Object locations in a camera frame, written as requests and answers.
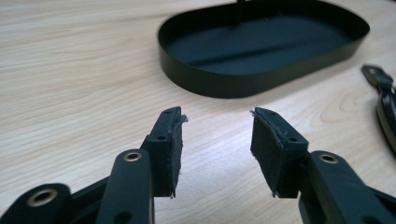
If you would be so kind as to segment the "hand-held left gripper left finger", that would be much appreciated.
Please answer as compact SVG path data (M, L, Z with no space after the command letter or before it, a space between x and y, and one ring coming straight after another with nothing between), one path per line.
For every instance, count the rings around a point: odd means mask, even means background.
M165 109L141 147L150 157L155 197L175 197L181 169L182 125L188 119L181 107Z

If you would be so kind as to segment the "black key fob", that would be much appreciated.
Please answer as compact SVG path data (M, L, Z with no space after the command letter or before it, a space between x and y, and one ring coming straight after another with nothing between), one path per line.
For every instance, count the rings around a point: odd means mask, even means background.
M372 64L364 64L361 67L361 72L366 80L378 90L376 114L389 146L396 155L396 88L393 86L394 80L381 67Z

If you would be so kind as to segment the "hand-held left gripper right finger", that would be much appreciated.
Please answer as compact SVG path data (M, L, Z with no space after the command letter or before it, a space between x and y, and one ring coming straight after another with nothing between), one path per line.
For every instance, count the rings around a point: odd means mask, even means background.
M296 198L308 141L275 111L256 107L250 151L274 197Z

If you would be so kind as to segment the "black key rack with tray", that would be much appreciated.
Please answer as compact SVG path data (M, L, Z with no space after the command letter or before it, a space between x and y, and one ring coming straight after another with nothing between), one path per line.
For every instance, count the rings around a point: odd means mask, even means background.
M322 0L236 0L165 21L160 63L187 91L243 98L350 58L369 32L359 15Z

